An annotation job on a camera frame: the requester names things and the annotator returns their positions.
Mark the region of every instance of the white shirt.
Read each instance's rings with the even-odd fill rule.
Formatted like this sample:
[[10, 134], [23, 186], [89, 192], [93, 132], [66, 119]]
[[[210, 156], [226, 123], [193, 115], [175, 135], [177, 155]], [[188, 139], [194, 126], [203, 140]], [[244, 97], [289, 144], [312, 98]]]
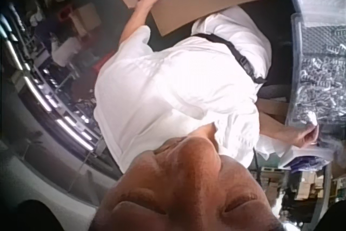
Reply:
[[59, 66], [65, 67], [81, 48], [82, 45], [76, 37], [68, 38], [59, 47], [52, 42], [52, 59]]
[[[267, 76], [270, 43], [238, 6], [197, 21], [192, 35], [200, 32], [231, 41], [256, 77]], [[95, 119], [121, 171], [140, 153], [212, 122], [220, 153], [248, 167], [260, 133], [260, 85], [224, 44], [192, 36], [153, 52], [149, 37], [147, 26], [136, 30], [102, 67], [95, 86]]]

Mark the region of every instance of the eye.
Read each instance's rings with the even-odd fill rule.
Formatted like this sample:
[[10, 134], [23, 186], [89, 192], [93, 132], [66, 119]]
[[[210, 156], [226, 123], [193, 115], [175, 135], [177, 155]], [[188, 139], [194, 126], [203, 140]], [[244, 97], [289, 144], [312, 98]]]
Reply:
[[227, 206], [224, 210], [224, 213], [231, 212], [232, 210], [236, 209], [237, 207], [239, 207], [239, 206], [241, 206], [241, 205], [243, 205], [249, 201], [257, 200], [257, 199], [258, 199], [258, 197], [254, 193], [250, 193], [248, 195], [238, 197], [237, 199], [232, 200], [229, 204], [227, 204]]
[[173, 139], [167, 140], [166, 142], [163, 143], [161, 147], [154, 150], [154, 154], [158, 155], [160, 153], [163, 153], [164, 151], [167, 151], [168, 149], [171, 149], [177, 146], [180, 142], [184, 141], [184, 139], [186, 139], [186, 137], [179, 137], [179, 138], [173, 138]]

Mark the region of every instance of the ceiling light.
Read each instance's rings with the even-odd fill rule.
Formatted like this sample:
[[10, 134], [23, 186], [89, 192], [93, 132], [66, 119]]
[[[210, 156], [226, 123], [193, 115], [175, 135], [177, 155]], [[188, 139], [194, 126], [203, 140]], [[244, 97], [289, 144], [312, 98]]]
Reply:
[[30, 66], [26, 62], [24, 63], [24, 66], [26, 67], [27, 70], [31, 70]]
[[69, 116], [66, 116], [65, 119], [71, 126], [76, 126], [76, 123]]
[[7, 31], [12, 32], [12, 28], [11, 28], [9, 22], [7, 21], [6, 17], [3, 14], [0, 15], [0, 20], [1, 20], [1, 22], [3, 22], [3, 24], [7, 28]]
[[58, 108], [58, 104], [53, 100], [53, 98], [49, 95], [46, 95], [45, 98], [48, 100], [48, 102], [54, 107]]
[[6, 44], [7, 44], [8, 48], [10, 49], [10, 52], [12, 54], [13, 59], [15, 60], [15, 63], [17, 64], [17, 68], [19, 70], [23, 70], [23, 67], [22, 67], [21, 63], [19, 62], [19, 58], [18, 58], [18, 56], [17, 56], [17, 54], [13, 48], [12, 43], [9, 40], [6, 40]]
[[93, 147], [85, 142], [79, 135], [77, 135], [71, 128], [69, 128], [61, 119], [56, 121], [70, 136], [72, 136], [76, 141], [78, 141], [82, 146], [86, 147], [89, 151], [93, 151]]
[[5, 30], [3, 29], [1, 24], [0, 24], [0, 34], [1, 34], [2, 37], [7, 39], [7, 34], [6, 34]]
[[20, 16], [19, 16], [19, 14], [17, 13], [17, 10], [16, 10], [15, 6], [14, 6], [12, 3], [10, 3], [10, 4], [9, 4], [9, 8], [10, 8], [10, 9], [12, 10], [12, 12], [16, 15], [17, 21], [18, 21], [19, 25], [21, 26], [21, 30], [22, 30], [23, 32], [25, 32], [25, 28], [24, 28], [24, 26], [23, 26], [23, 22], [22, 22], [22, 20], [21, 20], [21, 18], [20, 18]]
[[58, 104], [53, 99], [49, 99], [48, 101], [54, 108], [58, 108]]
[[38, 93], [37, 89], [33, 85], [33, 83], [29, 80], [28, 77], [24, 77], [24, 80], [26, 84], [28, 85], [29, 89], [33, 93], [33, 95], [37, 98], [37, 100], [41, 103], [41, 105], [44, 107], [45, 110], [48, 112], [52, 111], [52, 108], [48, 105], [48, 103], [44, 100], [44, 98]]
[[17, 37], [14, 34], [11, 34], [11, 38], [12, 38], [13, 41], [18, 42], [18, 39], [17, 39]]
[[92, 138], [91, 138], [86, 132], [82, 132], [82, 135], [83, 135], [86, 139], [88, 139], [89, 141], [92, 140]]

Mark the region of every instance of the clear plastic bin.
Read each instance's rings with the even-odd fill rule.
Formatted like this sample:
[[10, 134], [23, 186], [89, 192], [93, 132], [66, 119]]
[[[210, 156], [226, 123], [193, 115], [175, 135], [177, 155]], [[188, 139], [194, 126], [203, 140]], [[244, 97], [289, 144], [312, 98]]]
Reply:
[[287, 125], [320, 125], [320, 137], [345, 139], [346, 18], [292, 17], [294, 71]]

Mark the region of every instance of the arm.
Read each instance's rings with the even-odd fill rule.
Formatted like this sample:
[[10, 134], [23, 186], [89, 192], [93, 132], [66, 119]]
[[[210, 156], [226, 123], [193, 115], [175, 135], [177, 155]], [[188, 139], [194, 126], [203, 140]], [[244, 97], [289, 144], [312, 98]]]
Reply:
[[259, 133], [302, 148], [316, 142], [318, 126], [308, 125], [303, 129], [288, 127], [259, 111]]
[[140, 0], [137, 3], [134, 13], [121, 34], [119, 44], [128, 39], [139, 27], [145, 25], [145, 20], [157, 1], [158, 0]]

